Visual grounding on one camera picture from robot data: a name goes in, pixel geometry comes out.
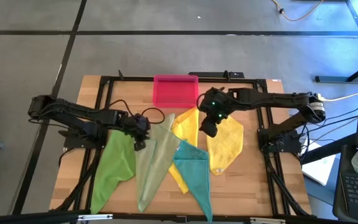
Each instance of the wooden table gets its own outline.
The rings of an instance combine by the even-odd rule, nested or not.
[[[94,108],[99,88],[100,76],[84,76],[77,103]],[[268,91],[283,93],[280,80],[267,80]],[[220,88],[252,88],[251,84],[243,83],[199,83],[199,92],[204,93],[212,86]],[[103,93],[105,101],[107,87]],[[114,82],[111,101],[126,100],[133,113],[140,113],[153,106],[153,82]],[[124,105],[117,103],[111,108],[126,110]],[[162,108],[165,114],[175,113],[177,116],[188,108]],[[287,109],[272,108],[274,123],[281,123],[289,117]],[[161,115],[156,111],[148,111],[146,116],[151,121],[158,121]],[[200,124],[205,117],[200,113]],[[244,146],[236,160],[219,176],[210,175],[211,203],[214,215],[260,216],[272,215],[269,189],[265,171],[264,158],[260,153],[256,130],[259,127],[257,112],[236,111],[232,117],[244,125]],[[206,135],[199,132],[198,147],[206,150]],[[50,208],[58,207],[77,184],[80,176],[84,149],[75,149],[62,159]],[[281,153],[285,183],[296,201],[302,208],[311,213],[305,181],[299,161],[291,154]],[[85,207],[88,185],[85,186],[80,208]],[[283,213],[279,189],[275,186],[278,209]],[[121,182],[101,212],[107,213],[140,213],[137,209],[136,177]],[[167,173],[153,201],[144,213],[203,215],[199,205],[190,192],[183,195],[172,176]]]

